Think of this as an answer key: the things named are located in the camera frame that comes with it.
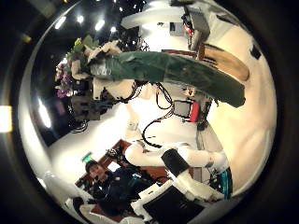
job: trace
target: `dark jacket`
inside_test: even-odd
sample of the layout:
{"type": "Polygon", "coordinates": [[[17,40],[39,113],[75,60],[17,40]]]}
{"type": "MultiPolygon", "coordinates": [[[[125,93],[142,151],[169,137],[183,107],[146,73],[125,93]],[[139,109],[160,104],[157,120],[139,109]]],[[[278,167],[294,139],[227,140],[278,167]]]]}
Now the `dark jacket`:
{"type": "Polygon", "coordinates": [[[96,182],[93,197],[98,200],[102,210],[111,217],[121,215],[124,211],[133,212],[130,203],[138,199],[138,192],[152,183],[144,183],[134,177],[134,170],[121,167],[115,172],[106,172],[107,180],[96,182]]]}

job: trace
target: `man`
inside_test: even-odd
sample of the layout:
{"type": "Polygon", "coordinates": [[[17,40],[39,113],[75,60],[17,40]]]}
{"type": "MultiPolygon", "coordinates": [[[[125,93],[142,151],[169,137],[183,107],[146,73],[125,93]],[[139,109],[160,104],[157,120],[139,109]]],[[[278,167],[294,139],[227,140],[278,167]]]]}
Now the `man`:
{"type": "Polygon", "coordinates": [[[102,210],[111,217],[133,213],[130,205],[138,199],[138,193],[148,188],[153,181],[144,181],[135,176],[130,167],[120,167],[115,172],[105,172],[96,161],[88,161],[86,172],[94,180],[91,194],[102,210]]]}

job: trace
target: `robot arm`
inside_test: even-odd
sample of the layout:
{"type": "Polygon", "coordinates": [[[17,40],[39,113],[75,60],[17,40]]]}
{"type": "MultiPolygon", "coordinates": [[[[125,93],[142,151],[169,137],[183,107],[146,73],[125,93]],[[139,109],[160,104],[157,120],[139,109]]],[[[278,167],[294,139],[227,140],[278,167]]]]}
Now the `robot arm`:
{"type": "Polygon", "coordinates": [[[135,166],[164,166],[163,154],[169,149],[175,149],[191,167],[215,168],[219,171],[229,167],[224,151],[195,150],[187,143],[176,143],[146,153],[143,153],[144,147],[140,142],[130,145],[125,151],[126,159],[135,166]]]}

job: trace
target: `ceiling light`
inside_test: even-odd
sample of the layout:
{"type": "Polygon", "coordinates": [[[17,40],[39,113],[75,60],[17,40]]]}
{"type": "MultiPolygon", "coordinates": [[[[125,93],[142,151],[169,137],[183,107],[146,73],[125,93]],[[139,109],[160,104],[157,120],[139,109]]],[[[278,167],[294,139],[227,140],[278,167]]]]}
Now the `ceiling light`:
{"type": "Polygon", "coordinates": [[[84,17],[83,16],[78,16],[77,17],[77,22],[78,23],[83,23],[83,21],[84,21],[84,17]]]}
{"type": "Polygon", "coordinates": [[[41,102],[41,100],[38,99],[38,102],[39,102],[39,108],[38,108],[39,116],[41,117],[44,125],[47,128],[50,128],[51,123],[50,123],[50,116],[49,116],[48,110],[43,105],[43,103],[41,102]]]}
{"type": "Polygon", "coordinates": [[[11,121],[11,106],[10,105],[0,105],[0,133],[9,133],[12,131],[12,121],[11,121]]]}
{"type": "Polygon", "coordinates": [[[115,28],[115,26],[112,26],[111,29],[110,29],[110,31],[111,31],[111,33],[116,32],[116,28],[115,28]]]}
{"type": "Polygon", "coordinates": [[[94,29],[96,31],[99,31],[104,26],[104,24],[105,24],[105,21],[100,20],[98,23],[95,24],[94,29]]]}
{"type": "Polygon", "coordinates": [[[57,23],[56,23],[56,25],[55,25],[55,29],[58,30],[58,29],[63,25],[63,23],[64,23],[65,20],[66,20],[66,17],[61,17],[61,18],[57,21],[57,23]]]}

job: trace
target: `green cloth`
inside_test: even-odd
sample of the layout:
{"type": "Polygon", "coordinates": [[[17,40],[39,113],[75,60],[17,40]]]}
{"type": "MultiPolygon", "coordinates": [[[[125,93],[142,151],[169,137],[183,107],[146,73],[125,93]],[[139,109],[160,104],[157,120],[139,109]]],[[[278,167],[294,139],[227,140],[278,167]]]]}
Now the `green cloth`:
{"type": "Polygon", "coordinates": [[[106,58],[110,79],[137,79],[191,85],[197,90],[239,107],[245,103],[244,86],[199,61],[162,52],[132,51],[106,58]]]}

